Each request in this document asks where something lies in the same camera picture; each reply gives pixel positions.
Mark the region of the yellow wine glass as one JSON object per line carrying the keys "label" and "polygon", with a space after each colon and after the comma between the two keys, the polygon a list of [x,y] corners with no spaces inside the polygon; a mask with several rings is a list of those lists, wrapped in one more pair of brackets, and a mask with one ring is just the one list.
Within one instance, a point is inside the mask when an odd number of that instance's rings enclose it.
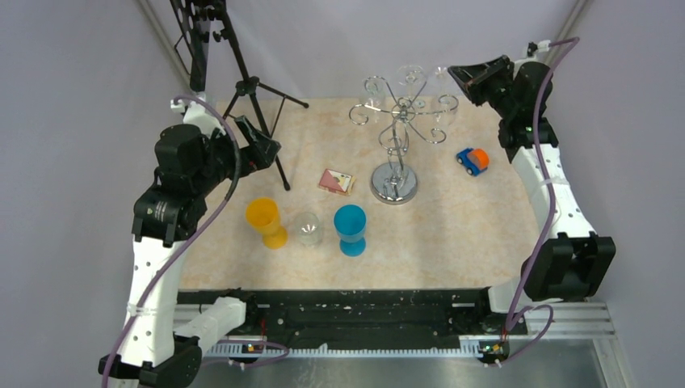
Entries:
{"label": "yellow wine glass", "polygon": [[278,205],[271,198],[252,200],[246,207],[245,218],[261,235],[265,247],[275,250],[286,245],[288,232],[281,223]]}

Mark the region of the clear patterned wine glass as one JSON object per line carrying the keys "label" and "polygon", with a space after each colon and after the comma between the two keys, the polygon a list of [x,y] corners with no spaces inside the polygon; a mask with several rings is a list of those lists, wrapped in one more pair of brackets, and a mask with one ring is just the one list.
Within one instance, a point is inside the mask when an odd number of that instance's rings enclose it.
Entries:
{"label": "clear patterned wine glass", "polygon": [[306,247],[319,245],[323,238],[323,229],[319,217],[311,212],[303,212],[294,221],[296,237]]}

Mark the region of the blue wine glass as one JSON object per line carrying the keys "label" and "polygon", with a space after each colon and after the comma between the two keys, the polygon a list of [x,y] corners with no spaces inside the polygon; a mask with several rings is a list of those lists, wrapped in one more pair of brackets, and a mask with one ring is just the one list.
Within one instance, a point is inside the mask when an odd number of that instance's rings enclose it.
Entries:
{"label": "blue wine glass", "polygon": [[350,257],[362,255],[366,248],[367,217],[358,205],[344,205],[334,215],[334,228],[340,251]]}

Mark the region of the clear small wine glass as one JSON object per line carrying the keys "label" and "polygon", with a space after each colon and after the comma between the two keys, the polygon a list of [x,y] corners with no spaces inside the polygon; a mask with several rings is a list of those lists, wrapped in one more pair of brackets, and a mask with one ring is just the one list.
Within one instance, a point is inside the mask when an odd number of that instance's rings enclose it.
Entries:
{"label": "clear small wine glass", "polygon": [[435,66],[432,70],[432,79],[437,89],[431,101],[431,112],[438,127],[446,130],[454,122],[459,105],[458,98],[448,91],[448,84],[452,79],[448,73],[448,66]]}

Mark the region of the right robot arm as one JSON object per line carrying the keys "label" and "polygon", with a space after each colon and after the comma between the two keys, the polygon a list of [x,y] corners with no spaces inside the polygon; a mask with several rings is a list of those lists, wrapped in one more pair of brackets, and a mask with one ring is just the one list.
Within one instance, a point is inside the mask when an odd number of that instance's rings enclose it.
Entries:
{"label": "right robot arm", "polygon": [[544,115],[553,72],[539,61],[502,56],[454,65],[448,73],[471,103],[487,103],[499,114],[500,146],[523,182],[542,238],[519,276],[489,288],[489,301],[473,311],[476,327],[495,333],[508,310],[593,297],[616,245],[586,219],[561,165],[559,141]]}

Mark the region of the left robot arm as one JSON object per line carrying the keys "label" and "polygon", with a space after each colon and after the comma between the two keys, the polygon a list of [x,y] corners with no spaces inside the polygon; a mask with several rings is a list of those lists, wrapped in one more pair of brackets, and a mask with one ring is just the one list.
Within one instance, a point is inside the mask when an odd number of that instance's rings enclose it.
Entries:
{"label": "left robot arm", "polygon": [[281,145],[243,116],[227,123],[201,96],[178,95],[170,107],[183,120],[161,132],[153,182],[134,205],[132,283],[124,327],[99,362],[104,387],[189,386],[213,345],[258,326],[242,297],[219,297],[180,327],[174,313],[187,249],[216,220],[207,196],[224,181],[232,196],[241,178],[274,163]]}

